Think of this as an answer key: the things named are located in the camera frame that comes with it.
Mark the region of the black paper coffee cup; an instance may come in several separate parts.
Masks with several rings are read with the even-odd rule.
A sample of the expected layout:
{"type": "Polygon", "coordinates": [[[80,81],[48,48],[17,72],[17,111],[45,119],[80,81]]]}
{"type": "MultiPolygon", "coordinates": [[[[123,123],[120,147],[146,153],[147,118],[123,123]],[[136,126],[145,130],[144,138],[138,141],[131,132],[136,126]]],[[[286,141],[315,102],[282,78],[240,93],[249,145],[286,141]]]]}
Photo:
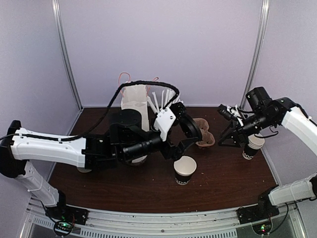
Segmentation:
{"type": "Polygon", "coordinates": [[[174,162],[173,168],[175,181],[179,185],[187,185],[197,169],[197,163],[192,157],[182,156],[179,160],[174,162]]]}

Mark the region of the stack of paper cups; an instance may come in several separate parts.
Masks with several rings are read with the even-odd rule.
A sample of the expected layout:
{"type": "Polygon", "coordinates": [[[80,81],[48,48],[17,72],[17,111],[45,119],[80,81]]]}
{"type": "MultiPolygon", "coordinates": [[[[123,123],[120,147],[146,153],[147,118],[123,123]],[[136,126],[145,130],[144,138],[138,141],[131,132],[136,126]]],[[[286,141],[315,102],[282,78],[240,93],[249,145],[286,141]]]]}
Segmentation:
{"type": "Polygon", "coordinates": [[[242,152],[244,159],[251,160],[258,153],[258,151],[263,147],[265,139],[261,134],[253,134],[248,137],[248,143],[242,152]]]}

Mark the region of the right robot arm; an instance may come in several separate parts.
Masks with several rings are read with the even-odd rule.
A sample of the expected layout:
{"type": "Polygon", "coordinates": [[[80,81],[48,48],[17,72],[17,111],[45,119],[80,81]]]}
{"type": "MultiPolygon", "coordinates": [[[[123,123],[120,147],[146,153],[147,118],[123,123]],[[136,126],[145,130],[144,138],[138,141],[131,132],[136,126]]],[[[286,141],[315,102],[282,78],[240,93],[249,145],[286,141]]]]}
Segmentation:
{"type": "MultiPolygon", "coordinates": [[[[313,153],[317,152],[317,125],[300,104],[287,97],[273,100],[264,87],[256,87],[246,94],[251,111],[243,118],[245,111],[238,106],[220,105],[218,112],[229,121],[220,134],[219,146],[243,147],[253,150],[261,148],[251,138],[262,140],[261,130],[282,126],[297,136],[313,153]]],[[[273,206],[317,198],[317,175],[312,174],[295,182],[279,185],[264,193],[254,207],[254,215],[264,219],[273,211],[273,206]]]]}

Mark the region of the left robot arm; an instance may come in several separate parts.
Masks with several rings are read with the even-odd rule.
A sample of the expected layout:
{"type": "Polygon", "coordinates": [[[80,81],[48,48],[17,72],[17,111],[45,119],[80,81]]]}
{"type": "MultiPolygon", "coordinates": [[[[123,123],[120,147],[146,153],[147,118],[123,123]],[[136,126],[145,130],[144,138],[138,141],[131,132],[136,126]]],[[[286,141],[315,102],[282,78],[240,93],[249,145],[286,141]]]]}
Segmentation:
{"type": "Polygon", "coordinates": [[[19,180],[60,220],[71,216],[65,195],[52,187],[34,168],[32,160],[57,162],[94,170],[115,168],[118,163],[161,152],[165,159],[179,160],[184,152],[202,139],[194,120],[185,112],[160,111],[153,129],[141,128],[137,110],[124,109],[112,114],[109,129],[103,135],[74,137],[42,134],[26,130],[20,121],[11,123],[0,142],[0,172],[19,180]]]}

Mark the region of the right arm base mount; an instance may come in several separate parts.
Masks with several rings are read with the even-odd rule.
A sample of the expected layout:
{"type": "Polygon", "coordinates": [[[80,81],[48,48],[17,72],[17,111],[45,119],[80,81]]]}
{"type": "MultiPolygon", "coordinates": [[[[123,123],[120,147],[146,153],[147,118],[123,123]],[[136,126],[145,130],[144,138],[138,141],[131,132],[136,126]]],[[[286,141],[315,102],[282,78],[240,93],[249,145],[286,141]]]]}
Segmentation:
{"type": "Polygon", "coordinates": [[[268,194],[276,186],[269,188],[258,196],[258,203],[236,210],[240,225],[252,223],[253,231],[257,235],[268,235],[273,231],[272,218],[279,215],[277,206],[271,204],[268,194]]]}

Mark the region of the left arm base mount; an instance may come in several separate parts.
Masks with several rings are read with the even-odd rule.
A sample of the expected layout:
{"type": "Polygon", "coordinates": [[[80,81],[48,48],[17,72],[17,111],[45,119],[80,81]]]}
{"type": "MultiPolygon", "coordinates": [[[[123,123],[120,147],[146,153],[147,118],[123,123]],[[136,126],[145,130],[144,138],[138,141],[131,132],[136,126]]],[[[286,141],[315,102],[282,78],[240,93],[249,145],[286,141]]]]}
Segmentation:
{"type": "Polygon", "coordinates": [[[85,225],[89,211],[87,209],[65,207],[43,206],[45,215],[53,222],[53,231],[59,237],[71,234],[75,225],[85,225]]]}

